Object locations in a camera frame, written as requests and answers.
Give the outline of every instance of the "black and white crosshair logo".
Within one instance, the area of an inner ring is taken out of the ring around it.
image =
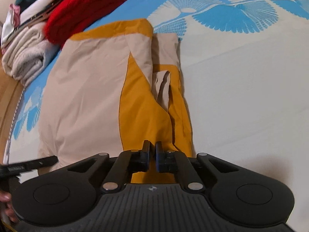
[[[156,191],[158,188],[155,186],[151,186],[151,187],[148,187],[148,189],[153,192],[153,191]]]

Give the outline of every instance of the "yellow fabric panel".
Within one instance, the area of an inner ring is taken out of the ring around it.
[[[153,28],[146,19],[136,19],[132,21],[112,22],[93,30],[81,32],[70,37],[70,40],[80,41],[84,39],[110,38],[120,35],[140,33],[152,38]]]
[[[153,65],[153,72],[168,70],[171,76],[168,113],[171,118],[174,146],[187,157],[192,157],[192,131],[182,97],[180,72],[175,65]]]
[[[169,114],[157,104],[143,72],[130,54],[119,107],[119,129],[123,150],[141,149],[144,140],[162,141],[165,150],[176,150],[172,143]],[[135,173],[133,183],[174,182],[171,174],[157,173],[154,163],[147,173]]]

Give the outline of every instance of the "silver screw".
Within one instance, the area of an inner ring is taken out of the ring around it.
[[[118,184],[115,182],[106,182],[103,184],[105,190],[115,190],[118,187]]]
[[[199,182],[191,182],[188,184],[188,188],[191,190],[201,190],[203,188],[203,184]]]

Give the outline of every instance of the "human hand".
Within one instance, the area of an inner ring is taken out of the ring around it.
[[[18,222],[18,218],[14,213],[12,204],[11,204],[11,194],[0,190],[0,202],[5,204],[5,214],[9,217],[12,222]]]

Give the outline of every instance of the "beige and yellow clothing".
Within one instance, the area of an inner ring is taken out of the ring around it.
[[[174,33],[153,34],[146,19],[118,21],[73,35],[50,72],[39,120],[39,156],[52,170],[97,153],[141,149],[144,140],[191,156]],[[132,182],[170,182],[151,164]]]

